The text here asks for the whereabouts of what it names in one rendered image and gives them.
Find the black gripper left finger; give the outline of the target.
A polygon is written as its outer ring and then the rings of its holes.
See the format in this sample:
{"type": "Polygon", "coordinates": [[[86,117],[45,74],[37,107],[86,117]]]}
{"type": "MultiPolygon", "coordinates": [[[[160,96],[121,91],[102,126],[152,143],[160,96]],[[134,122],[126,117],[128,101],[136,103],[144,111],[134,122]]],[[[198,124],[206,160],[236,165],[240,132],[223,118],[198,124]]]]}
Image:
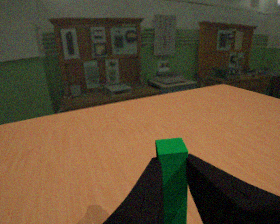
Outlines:
{"type": "Polygon", "coordinates": [[[164,224],[163,165],[157,157],[103,224],[164,224]]]}

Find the green rectangular post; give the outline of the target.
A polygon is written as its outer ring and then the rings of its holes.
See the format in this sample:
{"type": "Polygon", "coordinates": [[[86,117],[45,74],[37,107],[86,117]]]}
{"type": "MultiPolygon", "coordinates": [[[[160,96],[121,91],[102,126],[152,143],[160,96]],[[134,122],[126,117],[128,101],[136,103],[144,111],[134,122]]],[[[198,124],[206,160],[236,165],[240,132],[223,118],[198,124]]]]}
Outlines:
{"type": "Polygon", "coordinates": [[[156,156],[163,165],[164,224],[187,224],[187,157],[183,139],[156,140],[156,156]]]}

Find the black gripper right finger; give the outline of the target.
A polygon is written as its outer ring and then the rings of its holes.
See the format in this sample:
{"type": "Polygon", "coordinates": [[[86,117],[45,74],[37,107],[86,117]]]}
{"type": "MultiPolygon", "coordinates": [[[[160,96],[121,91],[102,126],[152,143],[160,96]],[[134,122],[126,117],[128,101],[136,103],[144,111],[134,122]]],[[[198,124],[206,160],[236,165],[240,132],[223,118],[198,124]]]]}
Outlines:
{"type": "Polygon", "coordinates": [[[280,196],[188,153],[188,189],[204,224],[280,224],[280,196]]]}

